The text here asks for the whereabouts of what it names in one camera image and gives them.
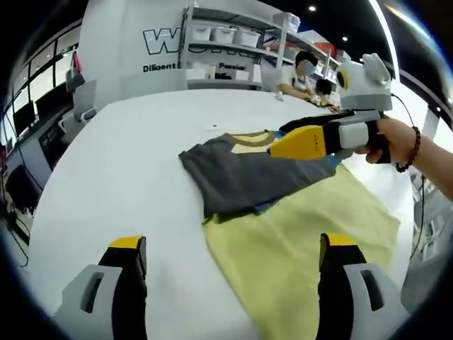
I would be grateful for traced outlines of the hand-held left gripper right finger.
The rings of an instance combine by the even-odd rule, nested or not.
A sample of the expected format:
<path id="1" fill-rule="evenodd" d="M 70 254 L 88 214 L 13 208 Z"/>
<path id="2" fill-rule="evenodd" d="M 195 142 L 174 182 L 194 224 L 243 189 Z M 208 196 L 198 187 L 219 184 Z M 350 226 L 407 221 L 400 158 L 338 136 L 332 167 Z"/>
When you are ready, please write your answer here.
<path id="1" fill-rule="evenodd" d="M 320 238 L 318 339 L 390 339 L 408 319 L 401 291 L 346 234 Z"/>

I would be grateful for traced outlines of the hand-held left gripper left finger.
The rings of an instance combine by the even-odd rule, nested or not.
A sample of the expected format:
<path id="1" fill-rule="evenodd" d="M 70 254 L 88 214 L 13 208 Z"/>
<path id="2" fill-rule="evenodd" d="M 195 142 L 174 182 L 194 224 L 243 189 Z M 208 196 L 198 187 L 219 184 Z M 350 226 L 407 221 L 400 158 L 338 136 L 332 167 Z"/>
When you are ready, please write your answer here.
<path id="1" fill-rule="evenodd" d="M 138 235 L 112 242 L 62 291 L 56 323 L 70 339 L 146 339 L 147 242 Z"/>

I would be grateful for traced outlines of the person's right hand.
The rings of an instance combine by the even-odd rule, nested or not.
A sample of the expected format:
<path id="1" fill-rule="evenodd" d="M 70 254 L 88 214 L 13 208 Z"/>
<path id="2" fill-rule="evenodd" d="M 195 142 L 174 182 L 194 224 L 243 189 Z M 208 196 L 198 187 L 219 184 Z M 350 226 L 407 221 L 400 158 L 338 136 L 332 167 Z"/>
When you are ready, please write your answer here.
<path id="1" fill-rule="evenodd" d="M 417 132 L 400 120 L 382 118 L 377 121 L 378 134 L 385 136 L 391 161 L 393 163 L 408 164 L 417 141 Z"/>

